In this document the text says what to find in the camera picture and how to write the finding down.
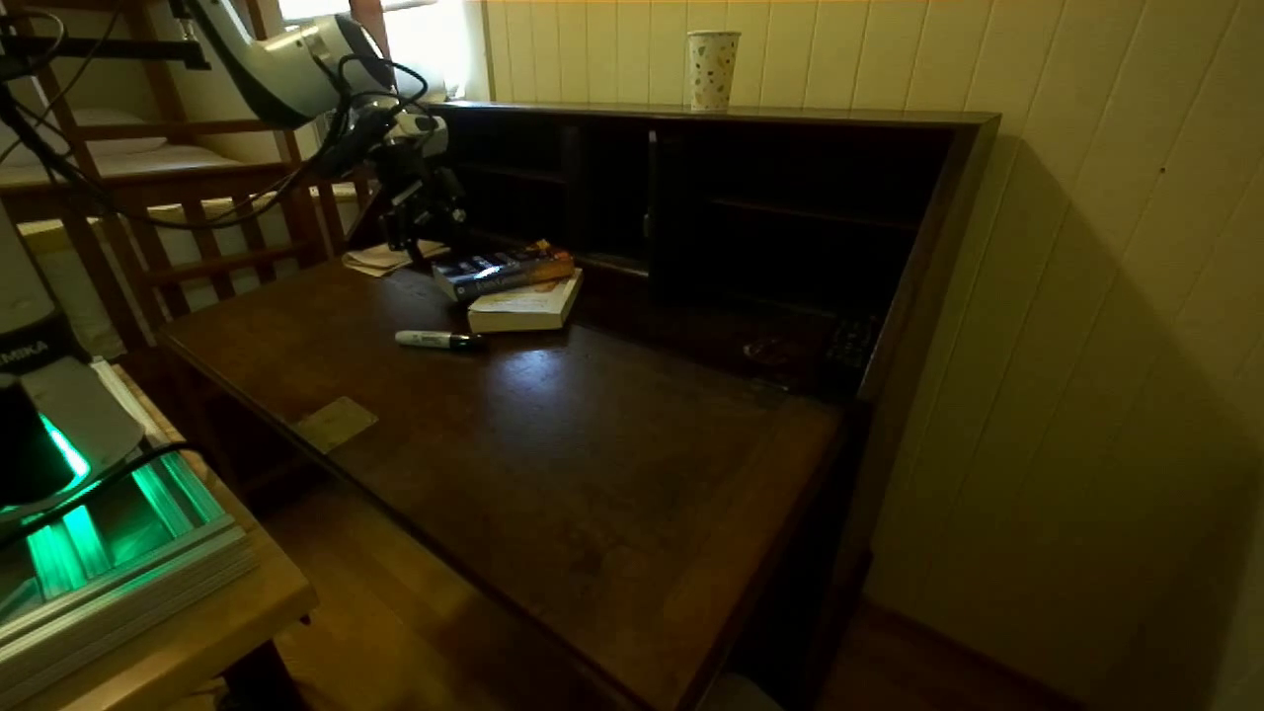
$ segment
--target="white wall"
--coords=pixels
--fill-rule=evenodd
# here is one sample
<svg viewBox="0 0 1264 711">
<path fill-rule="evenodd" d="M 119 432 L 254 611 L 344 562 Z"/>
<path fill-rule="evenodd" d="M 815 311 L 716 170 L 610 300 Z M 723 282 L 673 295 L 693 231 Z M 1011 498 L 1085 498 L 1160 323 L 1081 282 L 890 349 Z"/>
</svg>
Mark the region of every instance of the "white wall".
<svg viewBox="0 0 1264 711">
<path fill-rule="evenodd" d="M 684 33 L 744 28 L 745 108 L 1005 109 L 873 595 L 1077 699 L 1144 682 L 1154 630 L 1190 611 L 1172 590 L 1255 501 L 1264 0 L 485 0 L 485 19 L 497 99 L 684 102 Z M 1241 558 L 1210 595 L 1226 622 L 1264 610 L 1241 610 L 1259 552 Z"/>
</svg>

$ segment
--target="desk surface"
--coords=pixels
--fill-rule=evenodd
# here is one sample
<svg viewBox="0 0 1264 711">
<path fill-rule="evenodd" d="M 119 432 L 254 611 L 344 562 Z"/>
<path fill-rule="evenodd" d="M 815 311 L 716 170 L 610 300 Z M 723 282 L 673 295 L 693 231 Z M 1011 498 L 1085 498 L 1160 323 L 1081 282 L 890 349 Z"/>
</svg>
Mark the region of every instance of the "desk surface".
<svg viewBox="0 0 1264 711">
<path fill-rule="evenodd" d="M 428 277 L 320 266 L 166 343 L 287 433 L 337 399 L 366 408 L 327 466 L 635 703 L 693 703 L 818 485 L 836 412 L 587 323 L 474 357 L 391 343 L 437 323 Z"/>
</svg>

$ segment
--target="white cup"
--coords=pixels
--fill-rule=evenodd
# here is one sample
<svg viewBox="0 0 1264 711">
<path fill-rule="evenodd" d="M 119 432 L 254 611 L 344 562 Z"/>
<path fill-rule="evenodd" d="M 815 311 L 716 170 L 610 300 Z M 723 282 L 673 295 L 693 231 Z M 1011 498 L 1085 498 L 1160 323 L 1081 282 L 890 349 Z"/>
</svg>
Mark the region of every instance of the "white cup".
<svg viewBox="0 0 1264 711">
<path fill-rule="evenodd" d="M 744 33 L 688 33 L 693 109 L 727 109 Z"/>
</svg>

